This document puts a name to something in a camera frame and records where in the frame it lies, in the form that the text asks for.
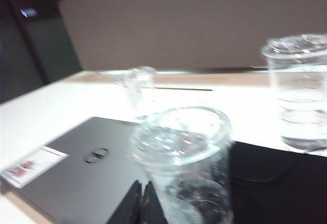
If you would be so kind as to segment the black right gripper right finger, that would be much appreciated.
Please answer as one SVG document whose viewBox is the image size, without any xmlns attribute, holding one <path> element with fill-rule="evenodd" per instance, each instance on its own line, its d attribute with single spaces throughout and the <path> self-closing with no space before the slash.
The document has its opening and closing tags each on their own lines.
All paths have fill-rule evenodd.
<svg viewBox="0 0 327 224">
<path fill-rule="evenodd" d="M 143 224 L 167 224 L 160 201 L 151 181 L 145 186 L 141 203 L 141 223 Z"/>
</svg>

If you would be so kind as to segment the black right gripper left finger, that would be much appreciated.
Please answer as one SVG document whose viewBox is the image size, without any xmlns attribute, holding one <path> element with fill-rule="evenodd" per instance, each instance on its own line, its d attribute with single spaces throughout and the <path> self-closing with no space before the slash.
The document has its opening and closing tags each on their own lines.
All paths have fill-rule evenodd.
<svg viewBox="0 0 327 224">
<path fill-rule="evenodd" d="M 136 224 L 139 223 L 140 205 L 142 200 L 142 184 L 136 180 L 116 210 L 108 220 L 109 224 Z"/>
</svg>

